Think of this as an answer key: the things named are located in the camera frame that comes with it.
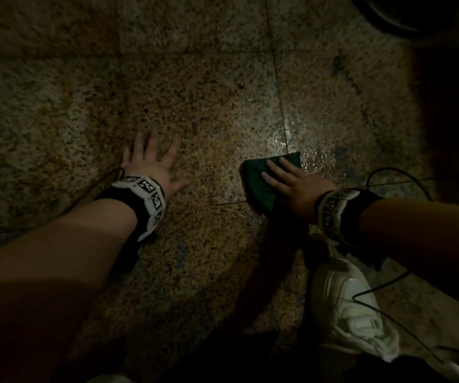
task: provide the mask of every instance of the person's left hand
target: person's left hand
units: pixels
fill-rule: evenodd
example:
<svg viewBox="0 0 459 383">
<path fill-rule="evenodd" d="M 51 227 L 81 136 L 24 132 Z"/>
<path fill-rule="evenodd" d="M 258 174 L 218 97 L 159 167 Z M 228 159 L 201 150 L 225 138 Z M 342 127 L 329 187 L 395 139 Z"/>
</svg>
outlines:
<svg viewBox="0 0 459 383">
<path fill-rule="evenodd" d="M 170 170 L 174 165 L 180 139 L 175 138 L 161 161 L 157 161 L 158 136 L 157 130 L 152 129 L 146 150 L 143 143 L 143 132 L 137 132 L 133 151 L 125 147 L 123 160 L 120 165 L 125 170 L 125 176 L 148 176 L 161 185 L 166 202 L 175 193 L 188 186 L 188 180 L 171 181 Z"/>
</svg>

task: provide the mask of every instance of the black wire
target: black wire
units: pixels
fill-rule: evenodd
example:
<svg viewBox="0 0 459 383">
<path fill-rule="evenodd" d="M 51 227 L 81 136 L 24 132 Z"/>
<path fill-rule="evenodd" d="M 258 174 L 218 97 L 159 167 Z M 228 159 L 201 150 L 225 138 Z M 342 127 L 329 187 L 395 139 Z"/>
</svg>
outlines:
<svg viewBox="0 0 459 383">
<path fill-rule="evenodd" d="M 100 185 L 100 183 L 102 183 L 104 180 L 106 180 L 111 174 L 114 174 L 114 173 L 119 172 L 119 171 L 121 171 L 121 177 L 124 177 L 125 176 L 125 170 L 122 167 L 118 167 L 118 168 L 115 168 L 115 169 L 111 170 L 110 172 L 107 172 L 106 174 L 104 174 L 102 176 L 102 178 L 100 180 L 98 180 L 95 184 L 90 186 L 86 190 L 86 192 L 84 192 L 82 195 L 80 195 L 72 204 L 70 204 L 68 206 L 68 208 L 66 210 L 61 212 L 58 216 L 61 217 L 63 215 L 66 215 L 71 210 L 73 210 L 87 195 L 89 195 L 91 193 L 91 191 L 93 189 L 98 187 Z"/>
<path fill-rule="evenodd" d="M 409 177 L 413 182 L 415 182 L 418 187 L 423 191 L 423 193 L 425 194 L 425 196 L 427 197 L 427 199 L 429 201 L 433 201 L 432 199 L 432 196 L 430 195 L 430 193 L 428 193 L 428 191 L 421 185 L 421 183 L 419 182 L 418 179 L 416 179 L 414 176 L 412 176 L 410 173 L 408 172 L 405 172 L 404 170 L 402 169 L 399 169 L 399 168 L 393 168 L 393 167 L 388 167 L 388 166 L 385 166 L 385 167 L 382 167 L 382 168 L 379 168 L 379 169 L 375 169 L 373 172 L 370 173 L 370 175 L 368 176 L 368 179 L 366 180 L 366 189 L 367 190 L 370 190 L 370 180 L 372 180 L 372 177 L 373 175 L 379 173 L 379 172 L 382 172 L 383 170 L 394 170 L 396 172 L 399 172 L 401 174 L 404 174 L 405 176 Z M 361 301 L 357 301 L 356 298 L 357 297 L 360 297 L 360 296 L 364 296 L 366 294 L 369 294 L 369 293 L 373 293 L 373 292 L 376 292 L 377 290 L 380 290 L 380 289 L 384 289 L 398 281 L 401 281 L 402 279 L 404 279 L 405 277 L 409 276 L 411 274 L 410 271 L 406 271 L 405 273 L 399 275 L 398 277 L 396 277 L 395 279 L 391 280 L 391 281 L 388 281 L 386 283 L 383 283 L 382 285 L 379 285 L 379 286 L 376 286 L 375 288 L 371 288 L 369 290 L 365 290 L 364 292 L 360 292 L 360 293 L 357 293 L 356 295 L 352 296 L 352 302 L 356 303 L 356 304 L 359 304 L 359 305 L 362 305 L 362 306 L 366 306 L 367 308 L 369 309 L 372 309 L 373 311 L 375 311 L 376 313 L 379 313 L 380 315 L 383 315 L 384 317 L 386 317 L 388 320 L 390 320 L 391 322 L 395 323 L 396 325 L 398 325 L 400 328 L 402 328 L 405 332 L 407 332 L 409 335 L 412 336 L 412 338 L 414 338 L 418 343 L 420 343 L 423 348 L 425 348 L 428 352 L 430 352 L 430 354 L 436 358 L 437 361 L 439 361 L 440 363 L 444 364 L 444 360 L 442 360 L 439 356 L 437 356 L 437 354 L 435 354 L 434 351 L 432 351 L 424 342 L 422 342 L 415 334 L 413 334 L 410 330 L 408 330 L 407 328 L 405 328 L 402 324 L 400 324 L 398 321 L 396 321 L 394 318 L 392 318 L 390 315 L 382 312 L 381 310 L 375 308 L 374 306 L 371 306 L 371 305 L 368 305 L 367 303 L 364 303 L 364 302 L 361 302 Z"/>
</svg>

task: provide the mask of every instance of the green cloth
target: green cloth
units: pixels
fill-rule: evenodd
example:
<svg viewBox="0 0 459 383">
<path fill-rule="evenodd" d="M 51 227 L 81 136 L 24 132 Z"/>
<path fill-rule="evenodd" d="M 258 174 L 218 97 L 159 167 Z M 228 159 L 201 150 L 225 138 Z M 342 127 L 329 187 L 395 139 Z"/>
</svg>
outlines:
<svg viewBox="0 0 459 383">
<path fill-rule="evenodd" d="M 256 160 L 245 160 L 240 166 L 240 176 L 247 195 L 249 203 L 257 208 L 257 211 L 271 213 L 276 201 L 276 193 L 270 186 L 265 183 L 261 177 L 261 173 L 265 170 L 271 173 L 271 170 L 265 164 L 265 161 L 272 160 L 276 165 L 281 166 L 279 157 L 261 158 Z M 295 152 L 285 156 L 293 165 L 301 168 L 301 153 Z"/>
</svg>

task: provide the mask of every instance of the finger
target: finger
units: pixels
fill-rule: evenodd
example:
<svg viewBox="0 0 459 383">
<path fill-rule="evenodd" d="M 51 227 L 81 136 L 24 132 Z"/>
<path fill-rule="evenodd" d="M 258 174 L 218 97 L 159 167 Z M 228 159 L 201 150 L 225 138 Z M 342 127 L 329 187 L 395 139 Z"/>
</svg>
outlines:
<svg viewBox="0 0 459 383">
<path fill-rule="evenodd" d="M 130 162 L 130 148 L 125 147 L 123 150 L 123 158 L 121 159 L 121 165 L 120 167 L 124 167 Z"/>
<path fill-rule="evenodd" d="M 275 178 L 273 178 L 270 174 L 266 172 L 262 172 L 261 176 L 265 182 L 270 185 L 272 188 L 277 190 L 278 192 L 282 193 L 283 195 L 290 197 L 291 195 L 291 188 L 283 183 L 280 183 Z"/>
<path fill-rule="evenodd" d="M 143 159 L 143 132 L 137 132 L 134 139 L 134 149 L 132 151 L 132 161 L 141 161 Z"/>
<path fill-rule="evenodd" d="M 299 179 L 304 179 L 309 176 L 309 173 L 304 172 L 301 168 L 293 165 L 290 161 L 285 159 L 284 157 L 279 157 L 279 162 L 282 166 L 286 169 L 286 171 L 290 172 L 295 177 Z"/>
<path fill-rule="evenodd" d="M 173 181 L 171 185 L 169 186 L 168 198 L 166 200 L 171 199 L 175 193 L 181 191 L 182 189 L 187 187 L 189 184 L 190 184 L 190 181 L 187 179 Z"/>
<path fill-rule="evenodd" d="M 275 165 L 271 160 L 266 161 L 267 167 L 271 169 L 272 172 L 276 174 L 279 179 L 286 185 L 293 186 L 297 182 L 297 177 L 291 173 L 285 172 L 283 169 Z"/>
<path fill-rule="evenodd" d="M 146 145 L 146 151 L 144 153 L 144 160 L 148 162 L 157 161 L 157 149 L 158 149 L 158 134 L 157 129 L 153 128 L 148 138 L 148 144 Z"/>
<path fill-rule="evenodd" d="M 180 147 L 180 139 L 175 138 L 167 153 L 162 157 L 161 165 L 165 169 L 171 169 L 176 160 L 176 154 L 178 153 L 178 148 Z"/>
</svg>

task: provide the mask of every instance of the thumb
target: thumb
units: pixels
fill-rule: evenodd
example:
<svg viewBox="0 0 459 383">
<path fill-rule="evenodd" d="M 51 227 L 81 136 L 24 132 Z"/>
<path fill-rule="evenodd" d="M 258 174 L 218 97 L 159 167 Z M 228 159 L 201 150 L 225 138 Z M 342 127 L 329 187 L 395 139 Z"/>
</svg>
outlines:
<svg viewBox="0 0 459 383">
<path fill-rule="evenodd" d="M 169 198 L 171 199 L 175 193 L 181 191 L 190 184 L 190 181 L 187 179 L 175 180 L 169 186 Z"/>
</svg>

